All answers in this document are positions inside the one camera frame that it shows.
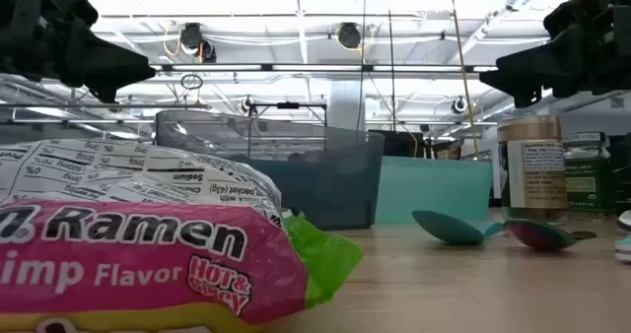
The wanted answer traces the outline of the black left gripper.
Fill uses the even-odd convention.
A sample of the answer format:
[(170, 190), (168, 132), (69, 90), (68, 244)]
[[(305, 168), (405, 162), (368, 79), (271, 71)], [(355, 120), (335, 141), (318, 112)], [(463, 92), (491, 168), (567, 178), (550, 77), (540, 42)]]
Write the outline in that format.
[(88, 0), (0, 0), (0, 73), (86, 86), (115, 103), (117, 89), (156, 70), (145, 55), (81, 31), (97, 19)]

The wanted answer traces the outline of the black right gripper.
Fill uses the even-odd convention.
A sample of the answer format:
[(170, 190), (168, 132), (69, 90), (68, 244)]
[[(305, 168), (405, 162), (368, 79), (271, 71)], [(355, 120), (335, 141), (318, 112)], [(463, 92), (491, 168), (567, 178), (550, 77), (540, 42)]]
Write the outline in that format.
[(568, 0), (544, 27), (549, 42), (499, 57), (480, 81), (515, 97), (515, 108), (541, 101), (541, 89), (555, 97), (631, 91), (631, 0)]

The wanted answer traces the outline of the gold-lid spice jar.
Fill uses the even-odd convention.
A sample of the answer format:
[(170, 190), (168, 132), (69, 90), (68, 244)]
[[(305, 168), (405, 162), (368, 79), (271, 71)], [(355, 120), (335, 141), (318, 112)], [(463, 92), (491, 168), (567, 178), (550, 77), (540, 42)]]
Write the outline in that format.
[(501, 202), (509, 219), (556, 222), (568, 209), (559, 118), (529, 115), (499, 123)]

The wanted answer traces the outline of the green-label glass jar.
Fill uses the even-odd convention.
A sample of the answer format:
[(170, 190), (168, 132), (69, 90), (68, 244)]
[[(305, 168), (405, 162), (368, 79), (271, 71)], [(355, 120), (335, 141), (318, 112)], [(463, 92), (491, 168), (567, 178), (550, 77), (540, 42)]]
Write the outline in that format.
[(611, 213), (612, 171), (603, 132), (568, 134), (563, 142), (571, 218), (602, 222)]

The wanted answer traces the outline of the pink and green ramen packet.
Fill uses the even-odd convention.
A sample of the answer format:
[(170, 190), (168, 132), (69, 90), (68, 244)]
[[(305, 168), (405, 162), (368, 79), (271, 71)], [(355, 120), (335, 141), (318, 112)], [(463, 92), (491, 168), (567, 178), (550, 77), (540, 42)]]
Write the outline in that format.
[(256, 333), (330, 300), (362, 256), (244, 163), (0, 145), (0, 333)]

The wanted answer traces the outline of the black computer case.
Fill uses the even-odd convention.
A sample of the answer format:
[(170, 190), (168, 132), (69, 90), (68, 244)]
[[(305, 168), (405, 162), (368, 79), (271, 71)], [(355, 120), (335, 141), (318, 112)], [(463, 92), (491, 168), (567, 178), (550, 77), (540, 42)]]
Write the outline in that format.
[(389, 157), (424, 157), (424, 135), (419, 132), (381, 131), (385, 137), (384, 155)]

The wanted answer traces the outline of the teal translucent plastic bin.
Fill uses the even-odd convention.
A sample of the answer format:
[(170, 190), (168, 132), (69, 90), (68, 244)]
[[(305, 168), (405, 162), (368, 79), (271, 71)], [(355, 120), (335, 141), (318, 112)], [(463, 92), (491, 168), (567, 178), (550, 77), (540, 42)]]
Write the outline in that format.
[(468, 222), (484, 220), (493, 184), (489, 163), (385, 157), (376, 210), (378, 225), (414, 222), (416, 210)]

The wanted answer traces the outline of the teal plastic spoon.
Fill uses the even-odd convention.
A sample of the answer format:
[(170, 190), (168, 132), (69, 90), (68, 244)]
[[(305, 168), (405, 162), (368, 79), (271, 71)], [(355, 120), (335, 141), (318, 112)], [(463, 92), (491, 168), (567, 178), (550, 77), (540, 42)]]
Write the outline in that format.
[[(425, 210), (413, 211), (412, 217), (424, 231), (450, 245), (481, 245), (493, 235), (507, 232), (504, 228), (504, 223), (507, 220), (503, 223), (469, 223), (449, 215)], [(596, 234), (589, 231), (574, 231), (568, 233), (570, 233), (577, 242), (596, 238)]]

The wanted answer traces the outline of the white building column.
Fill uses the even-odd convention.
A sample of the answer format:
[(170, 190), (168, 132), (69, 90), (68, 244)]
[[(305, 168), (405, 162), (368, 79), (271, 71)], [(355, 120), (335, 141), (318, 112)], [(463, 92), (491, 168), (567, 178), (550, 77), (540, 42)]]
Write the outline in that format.
[(360, 81), (333, 81), (327, 101), (329, 126), (351, 130), (365, 129), (365, 97)]

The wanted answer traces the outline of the long ceiling light strip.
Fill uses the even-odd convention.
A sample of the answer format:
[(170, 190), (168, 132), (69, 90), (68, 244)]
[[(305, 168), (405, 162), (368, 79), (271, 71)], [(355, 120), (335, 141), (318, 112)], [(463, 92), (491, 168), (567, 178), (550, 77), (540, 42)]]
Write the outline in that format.
[(372, 64), (155, 64), (158, 72), (391, 72), (457, 73), (455, 65)]

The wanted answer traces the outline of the grey translucent plastic bin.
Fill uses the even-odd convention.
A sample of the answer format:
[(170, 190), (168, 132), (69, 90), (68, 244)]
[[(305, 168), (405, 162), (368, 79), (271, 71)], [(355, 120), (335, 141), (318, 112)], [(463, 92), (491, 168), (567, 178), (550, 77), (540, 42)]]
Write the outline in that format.
[(385, 137), (314, 124), (201, 110), (155, 116), (159, 146), (246, 163), (266, 174), (282, 206), (322, 230), (358, 230), (376, 219)]

